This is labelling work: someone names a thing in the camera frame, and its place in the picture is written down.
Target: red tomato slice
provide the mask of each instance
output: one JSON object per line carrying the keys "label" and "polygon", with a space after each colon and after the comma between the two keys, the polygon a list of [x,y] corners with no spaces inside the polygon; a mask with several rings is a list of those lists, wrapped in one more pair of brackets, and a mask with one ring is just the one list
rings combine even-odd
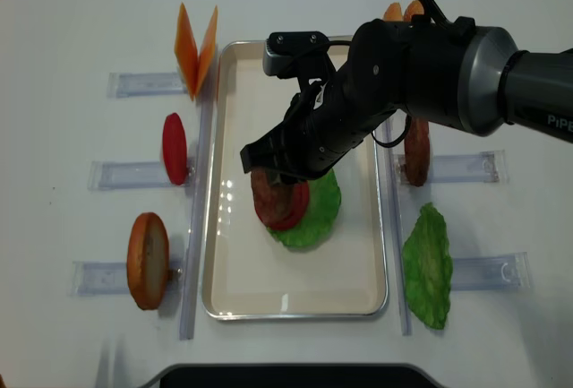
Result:
{"label": "red tomato slice", "polygon": [[269,228],[275,231],[286,231],[294,227],[304,217],[309,200],[310,191],[308,183],[296,184],[295,190],[293,191],[293,208],[290,213],[283,220],[269,225]]}
{"label": "red tomato slice", "polygon": [[163,162],[169,180],[174,185],[182,185],[188,176],[187,141],[181,118],[172,113],[163,124]]}

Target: meat patty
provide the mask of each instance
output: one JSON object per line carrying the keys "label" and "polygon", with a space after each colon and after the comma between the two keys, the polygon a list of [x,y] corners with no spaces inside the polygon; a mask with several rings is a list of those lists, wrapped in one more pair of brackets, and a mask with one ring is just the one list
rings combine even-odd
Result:
{"label": "meat patty", "polygon": [[255,168],[251,172],[251,188],[255,211],[267,227],[283,220],[291,212],[293,186],[270,186],[264,168]]}
{"label": "meat patty", "polygon": [[411,185],[422,186],[430,169],[430,129],[428,121],[412,118],[412,126],[404,139],[406,178]]}

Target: toasted bun slice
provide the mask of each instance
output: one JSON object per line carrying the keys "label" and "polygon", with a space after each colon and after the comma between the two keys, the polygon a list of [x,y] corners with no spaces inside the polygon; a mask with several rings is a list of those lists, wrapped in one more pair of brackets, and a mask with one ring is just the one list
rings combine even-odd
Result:
{"label": "toasted bun slice", "polygon": [[414,0],[406,8],[406,11],[404,12],[404,21],[406,22],[412,21],[412,16],[414,16],[415,14],[423,14],[422,3],[420,3],[418,0]]}
{"label": "toasted bun slice", "polygon": [[127,248],[127,286],[141,310],[159,307],[169,274],[169,240],[161,218],[142,213],[132,227]]}
{"label": "toasted bun slice", "polygon": [[404,139],[406,178],[410,185],[422,186],[430,170],[430,127],[420,117],[412,118],[412,126]]}
{"label": "toasted bun slice", "polygon": [[400,3],[392,3],[382,17],[384,21],[402,21],[402,7]]}

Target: white tray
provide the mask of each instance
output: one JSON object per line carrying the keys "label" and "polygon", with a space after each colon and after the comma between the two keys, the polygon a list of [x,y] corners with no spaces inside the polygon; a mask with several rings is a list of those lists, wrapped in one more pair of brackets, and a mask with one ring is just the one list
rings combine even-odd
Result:
{"label": "white tray", "polygon": [[[237,42],[219,59],[210,184],[203,229],[202,301],[218,319],[372,315],[388,296],[378,163],[372,140],[335,172],[342,204],[330,238],[306,252],[276,242],[257,218],[239,155],[282,120],[296,79],[262,71],[263,42]],[[345,47],[333,47],[336,67]]]}

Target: green lettuce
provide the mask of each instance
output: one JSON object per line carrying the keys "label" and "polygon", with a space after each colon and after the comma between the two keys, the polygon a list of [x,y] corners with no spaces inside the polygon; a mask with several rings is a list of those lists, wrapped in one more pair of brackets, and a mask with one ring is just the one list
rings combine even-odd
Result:
{"label": "green lettuce", "polygon": [[402,264],[406,301],[428,327],[443,330],[449,312],[453,262],[444,217],[427,203],[420,210],[414,230],[404,243]]}
{"label": "green lettuce", "polygon": [[317,180],[309,180],[310,198],[301,221],[287,231],[269,233],[286,247],[304,249],[319,244],[326,238],[338,215],[342,201],[334,170]]}

